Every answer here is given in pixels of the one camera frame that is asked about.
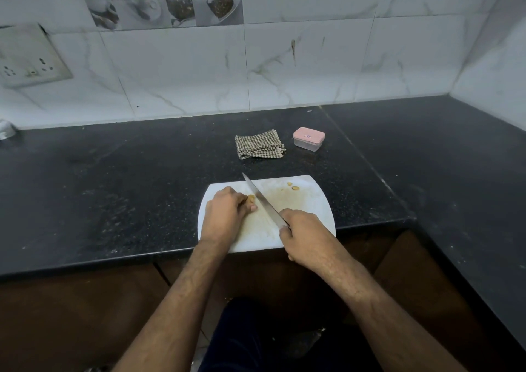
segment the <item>wall socket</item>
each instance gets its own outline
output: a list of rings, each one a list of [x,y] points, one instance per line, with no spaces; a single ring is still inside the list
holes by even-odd
[[[0,77],[4,87],[59,81],[73,75],[38,24],[0,28]]]

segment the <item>cutting board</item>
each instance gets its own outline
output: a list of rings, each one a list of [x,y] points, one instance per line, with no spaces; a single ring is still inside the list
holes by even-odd
[[[293,186],[298,186],[299,190],[293,190],[292,186],[287,185],[287,182],[293,183]],[[284,208],[312,212],[318,216],[333,235],[336,234],[329,202],[319,185],[310,175],[256,179],[253,183],[278,212]],[[201,239],[201,227],[205,217],[207,201],[212,200],[216,192],[226,186],[231,186],[234,190],[245,195],[252,194],[245,181],[211,184],[206,190],[199,208],[199,216],[197,218],[199,239]],[[279,238],[278,227],[268,216],[258,199],[256,199],[256,204],[258,210],[244,219],[237,240],[230,248],[230,253],[283,247]]]

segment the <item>knife blade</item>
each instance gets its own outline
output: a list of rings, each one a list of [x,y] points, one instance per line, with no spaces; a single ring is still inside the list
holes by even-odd
[[[287,227],[290,229],[290,226],[288,223],[279,215],[279,213],[276,211],[275,208],[273,208],[272,204],[267,200],[265,196],[261,193],[261,191],[252,183],[250,178],[246,176],[244,172],[242,172],[243,178],[245,178],[245,181],[248,184],[248,187],[251,189],[252,192],[254,192],[254,195],[258,198],[258,200],[261,202],[261,205],[267,212],[267,214],[270,216],[272,221],[278,226],[278,229],[282,229],[283,227]]]

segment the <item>forearm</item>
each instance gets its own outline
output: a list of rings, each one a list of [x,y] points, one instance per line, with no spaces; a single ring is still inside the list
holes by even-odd
[[[114,371],[188,371],[214,276],[226,252],[200,242]]]
[[[386,371],[465,371],[346,251],[321,277],[349,306]]]

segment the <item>plastic container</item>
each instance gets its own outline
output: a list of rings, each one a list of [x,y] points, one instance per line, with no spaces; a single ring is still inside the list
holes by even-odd
[[[293,134],[294,144],[300,148],[315,152],[321,147],[325,139],[325,132],[301,127]]]

